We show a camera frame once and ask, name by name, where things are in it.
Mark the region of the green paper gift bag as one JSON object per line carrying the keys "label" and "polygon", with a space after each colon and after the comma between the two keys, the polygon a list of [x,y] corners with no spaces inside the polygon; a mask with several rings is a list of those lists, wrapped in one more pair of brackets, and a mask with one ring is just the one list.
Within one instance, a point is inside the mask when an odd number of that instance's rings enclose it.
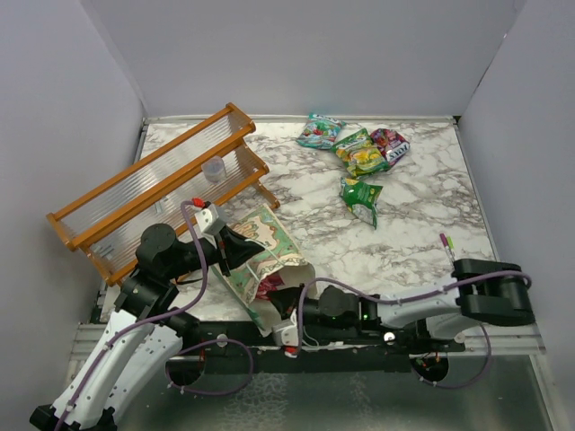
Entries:
{"label": "green paper gift bag", "polygon": [[284,285],[278,290],[299,286],[315,278],[315,269],[304,257],[286,227],[266,204],[232,224],[231,228],[263,245],[264,257],[256,272],[248,268],[230,273],[227,277],[219,268],[213,267],[212,273],[248,313],[261,335],[266,337],[271,334],[272,327],[284,318],[269,299],[255,298],[258,284],[268,275],[278,273],[284,281]]}

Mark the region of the dark green snack packet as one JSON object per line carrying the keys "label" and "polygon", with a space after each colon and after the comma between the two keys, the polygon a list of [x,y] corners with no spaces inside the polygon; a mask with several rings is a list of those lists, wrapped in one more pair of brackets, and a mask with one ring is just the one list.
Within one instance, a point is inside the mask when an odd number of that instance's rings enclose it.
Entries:
{"label": "dark green snack packet", "polygon": [[383,187],[352,178],[340,179],[340,197],[357,219],[377,228],[377,201]]}

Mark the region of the pink purple snack packet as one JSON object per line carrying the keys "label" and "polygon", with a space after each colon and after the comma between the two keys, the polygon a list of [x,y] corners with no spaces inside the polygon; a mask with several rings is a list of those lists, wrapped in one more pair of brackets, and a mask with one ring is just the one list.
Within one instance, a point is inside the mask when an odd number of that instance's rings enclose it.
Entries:
{"label": "pink purple snack packet", "polygon": [[391,167],[395,166],[411,149],[411,144],[393,129],[376,129],[370,137]]}

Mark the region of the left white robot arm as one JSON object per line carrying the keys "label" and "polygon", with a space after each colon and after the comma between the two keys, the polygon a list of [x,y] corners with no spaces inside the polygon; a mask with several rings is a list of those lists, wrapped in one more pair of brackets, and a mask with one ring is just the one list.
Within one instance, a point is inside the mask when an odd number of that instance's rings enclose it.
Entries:
{"label": "left white robot arm", "polygon": [[204,238],[181,242],[168,224],[153,224],[141,235],[137,265],[120,290],[116,309],[75,379],[52,403],[30,417],[39,430],[115,430],[128,405],[176,353],[200,342],[199,320],[172,306],[175,279],[211,265],[238,268],[265,250],[224,226],[211,244]]}

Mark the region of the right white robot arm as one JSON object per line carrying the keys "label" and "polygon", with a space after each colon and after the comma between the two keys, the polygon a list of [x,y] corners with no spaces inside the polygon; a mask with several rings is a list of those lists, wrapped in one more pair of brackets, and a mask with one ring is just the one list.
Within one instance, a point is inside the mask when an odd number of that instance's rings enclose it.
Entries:
{"label": "right white robot arm", "polygon": [[530,277],[518,265],[458,259],[452,272],[434,284],[386,298],[340,284],[328,285],[316,299],[303,286],[270,291],[267,297],[282,319],[272,332],[283,346],[295,347],[309,326],[329,342],[408,329],[411,343],[432,351],[483,323],[499,327],[534,323],[530,286]]}

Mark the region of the teal snack packet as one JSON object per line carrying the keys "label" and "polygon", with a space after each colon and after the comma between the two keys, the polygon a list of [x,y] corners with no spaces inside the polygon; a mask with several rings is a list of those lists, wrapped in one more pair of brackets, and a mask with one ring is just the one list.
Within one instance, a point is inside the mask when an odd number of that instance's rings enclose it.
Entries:
{"label": "teal snack packet", "polygon": [[345,125],[343,120],[311,113],[296,142],[303,147],[329,150]]}

